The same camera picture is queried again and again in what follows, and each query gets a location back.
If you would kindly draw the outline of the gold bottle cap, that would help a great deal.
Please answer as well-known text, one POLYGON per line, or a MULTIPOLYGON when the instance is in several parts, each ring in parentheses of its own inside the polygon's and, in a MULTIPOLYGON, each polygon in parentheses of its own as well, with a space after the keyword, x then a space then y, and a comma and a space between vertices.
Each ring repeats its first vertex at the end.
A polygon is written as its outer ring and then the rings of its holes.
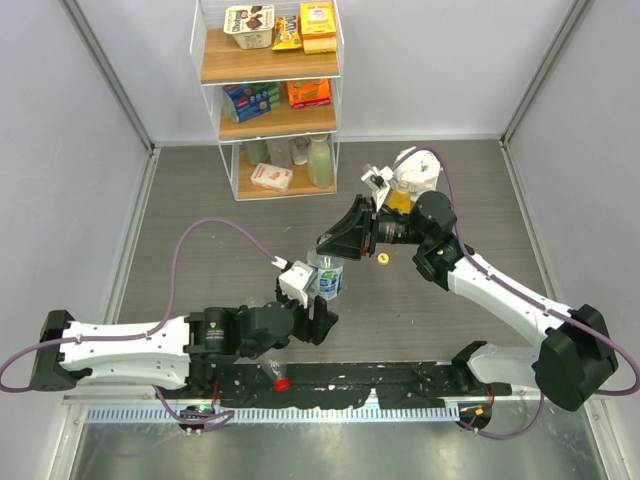
POLYGON ((386 253, 381 253, 378 255, 377 261, 380 265, 387 265, 390 261, 390 257, 386 253))

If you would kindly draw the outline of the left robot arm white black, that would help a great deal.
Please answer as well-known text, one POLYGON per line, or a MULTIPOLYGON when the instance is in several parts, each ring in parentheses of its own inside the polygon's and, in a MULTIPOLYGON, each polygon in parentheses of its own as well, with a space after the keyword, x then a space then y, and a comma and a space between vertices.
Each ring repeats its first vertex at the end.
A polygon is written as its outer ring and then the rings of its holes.
POLYGON ((293 338, 319 345, 337 321, 323 298, 306 307, 282 291, 262 306, 209 307, 163 325, 84 324, 54 310, 41 330, 29 386, 57 392, 80 384, 153 385, 202 398, 219 366, 256 360, 293 338))

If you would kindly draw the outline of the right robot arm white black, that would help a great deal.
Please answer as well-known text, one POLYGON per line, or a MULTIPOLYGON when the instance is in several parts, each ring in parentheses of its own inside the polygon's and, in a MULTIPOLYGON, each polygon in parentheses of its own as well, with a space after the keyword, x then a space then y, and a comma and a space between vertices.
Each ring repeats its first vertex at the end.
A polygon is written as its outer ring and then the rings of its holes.
POLYGON ((468 360, 451 371, 455 389, 472 395, 486 383, 528 386, 564 410, 578 410, 618 369, 603 315, 589 305, 572 309, 503 276, 458 239, 456 222, 441 192, 421 194, 407 214, 357 195, 345 216, 319 237, 316 251, 359 260, 379 244, 416 246, 412 261, 426 281, 483 307, 529 344, 473 346, 468 360))

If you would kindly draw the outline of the yellow honey pomelo bottle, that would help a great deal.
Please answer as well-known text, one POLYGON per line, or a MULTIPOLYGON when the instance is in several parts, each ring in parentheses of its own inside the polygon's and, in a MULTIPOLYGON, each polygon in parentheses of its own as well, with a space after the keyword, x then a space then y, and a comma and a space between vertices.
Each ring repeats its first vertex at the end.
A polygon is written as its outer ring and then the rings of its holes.
POLYGON ((412 208, 409 183, 405 181, 396 182, 386 200, 386 205, 399 213, 408 214, 412 208))

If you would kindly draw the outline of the clear bottle blue white label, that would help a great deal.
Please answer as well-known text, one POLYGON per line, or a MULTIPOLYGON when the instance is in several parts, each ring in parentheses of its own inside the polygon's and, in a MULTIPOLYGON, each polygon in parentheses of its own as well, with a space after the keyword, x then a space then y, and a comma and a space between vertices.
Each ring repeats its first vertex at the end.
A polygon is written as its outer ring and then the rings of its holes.
POLYGON ((343 288, 345 260, 335 256, 318 254, 312 248, 307 253, 307 264, 315 272, 315 277, 310 285, 311 293, 327 302, 335 300, 343 288))

